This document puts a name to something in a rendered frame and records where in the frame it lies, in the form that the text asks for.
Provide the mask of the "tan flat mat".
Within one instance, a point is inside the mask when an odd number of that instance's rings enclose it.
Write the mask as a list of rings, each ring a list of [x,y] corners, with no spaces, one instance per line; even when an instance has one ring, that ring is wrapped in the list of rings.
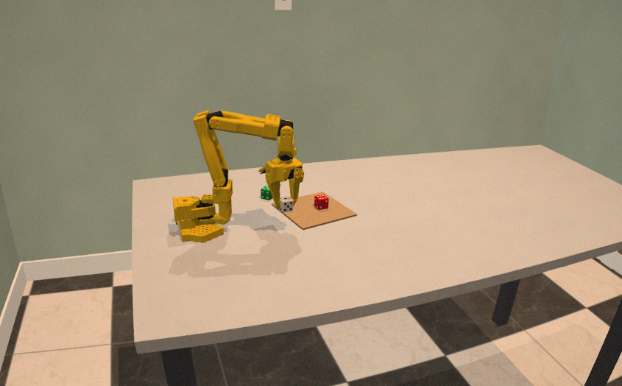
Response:
[[[323,194],[329,199],[328,208],[319,210],[314,205],[314,197]],[[324,192],[298,197],[293,211],[282,214],[302,230],[357,216],[355,212]]]

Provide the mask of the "green die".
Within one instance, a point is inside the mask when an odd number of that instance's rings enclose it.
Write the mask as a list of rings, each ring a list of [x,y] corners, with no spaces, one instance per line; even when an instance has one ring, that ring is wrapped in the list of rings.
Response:
[[[265,186],[261,189],[261,198],[265,200],[271,200],[272,195],[268,186]]]

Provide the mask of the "white die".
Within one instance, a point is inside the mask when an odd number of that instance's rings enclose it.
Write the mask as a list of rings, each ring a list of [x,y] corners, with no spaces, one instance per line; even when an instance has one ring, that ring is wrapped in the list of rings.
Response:
[[[280,197],[280,211],[282,213],[293,211],[294,201],[289,196]]]

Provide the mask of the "red die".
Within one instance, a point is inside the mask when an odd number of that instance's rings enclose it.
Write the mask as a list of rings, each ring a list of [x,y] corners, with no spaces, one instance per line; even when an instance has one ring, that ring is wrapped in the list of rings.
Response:
[[[324,194],[314,197],[314,205],[319,210],[328,208],[328,201],[329,199]]]

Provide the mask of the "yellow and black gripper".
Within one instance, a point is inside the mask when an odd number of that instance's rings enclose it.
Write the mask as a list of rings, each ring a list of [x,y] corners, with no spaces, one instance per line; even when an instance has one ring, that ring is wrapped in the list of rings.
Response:
[[[293,199],[295,205],[300,183],[303,182],[304,177],[302,166],[303,164],[296,158],[289,161],[276,158],[267,161],[266,166],[258,170],[261,174],[266,173],[266,182],[277,209],[280,209],[280,182],[287,181],[287,179],[289,179],[290,198]]]

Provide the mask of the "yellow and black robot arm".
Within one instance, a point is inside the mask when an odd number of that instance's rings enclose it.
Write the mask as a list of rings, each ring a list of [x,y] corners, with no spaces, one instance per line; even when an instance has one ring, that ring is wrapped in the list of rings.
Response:
[[[281,120],[280,116],[267,114],[262,119],[220,110],[210,113],[207,110],[198,113],[193,121],[213,181],[213,194],[205,194],[201,200],[195,196],[176,197],[175,202],[182,241],[204,243],[224,235],[222,225],[212,224],[224,225],[230,221],[232,214],[233,181],[228,180],[227,164],[215,130],[260,136],[274,141],[280,136],[278,157],[282,161],[293,159],[297,149],[294,148],[293,122]],[[213,203],[219,205],[219,214],[216,214]]]

